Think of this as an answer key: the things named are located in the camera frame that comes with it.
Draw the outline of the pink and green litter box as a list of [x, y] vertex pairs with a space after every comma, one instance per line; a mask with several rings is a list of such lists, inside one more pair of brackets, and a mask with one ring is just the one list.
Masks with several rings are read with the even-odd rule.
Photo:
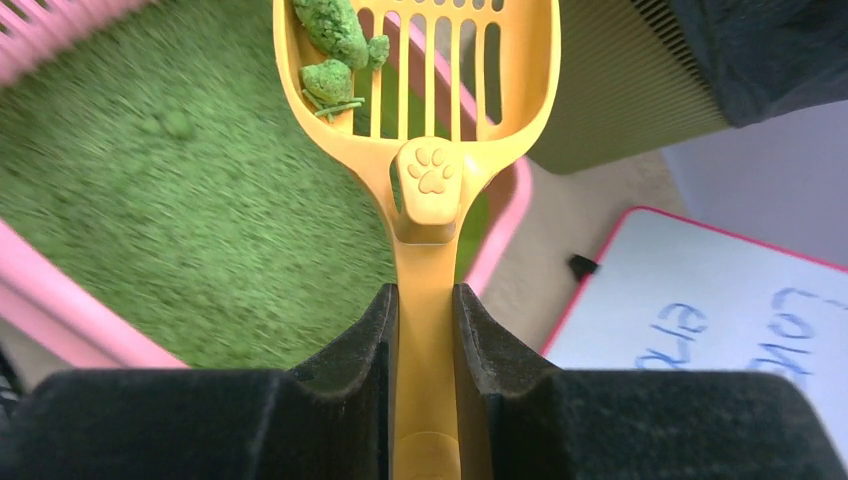
[[[142, 1], [12, 1], [1, 9], [1, 84], [100, 28], [144, 7]], [[526, 157], [485, 189], [492, 221], [465, 282], [478, 295], [524, 219], [533, 195]], [[1, 316], [64, 362], [79, 368], [181, 368], [183, 362], [89, 295], [7, 223], [1, 225]]]

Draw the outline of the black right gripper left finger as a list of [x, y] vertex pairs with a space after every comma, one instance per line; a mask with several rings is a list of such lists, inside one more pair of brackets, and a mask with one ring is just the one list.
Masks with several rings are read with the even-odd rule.
[[386, 479], [397, 289], [280, 369], [49, 376], [1, 431], [5, 479]]

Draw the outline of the green litter clump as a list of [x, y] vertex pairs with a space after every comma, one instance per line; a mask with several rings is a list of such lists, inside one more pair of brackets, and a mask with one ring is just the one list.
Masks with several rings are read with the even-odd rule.
[[300, 68], [301, 93], [315, 107], [315, 116], [332, 123], [337, 114], [363, 105], [354, 95], [354, 73], [380, 70], [390, 54], [390, 39], [368, 39], [348, 1], [301, 0], [293, 7], [308, 39], [325, 56]]

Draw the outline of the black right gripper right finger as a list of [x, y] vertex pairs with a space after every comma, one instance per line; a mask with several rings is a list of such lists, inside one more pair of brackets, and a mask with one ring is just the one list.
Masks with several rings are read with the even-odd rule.
[[818, 416], [755, 372], [563, 370], [453, 290], [465, 479], [843, 479]]

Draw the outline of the yellow litter scoop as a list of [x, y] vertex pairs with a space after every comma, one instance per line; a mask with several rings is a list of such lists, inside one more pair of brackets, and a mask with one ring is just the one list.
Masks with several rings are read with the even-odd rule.
[[523, 156], [549, 119], [561, 64], [556, 1], [357, 1], [375, 34], [395, 31], [395, 80], [370, 76], [370, 132], [319, 118], [301, 67], [320, 60], [290, 1], [273, 5], [276, 62], [308, 136], [372, 196], [392, 245], [399, 293], [391, 468], [395, 479], [463, 476], [453, 285], [474, 200]]

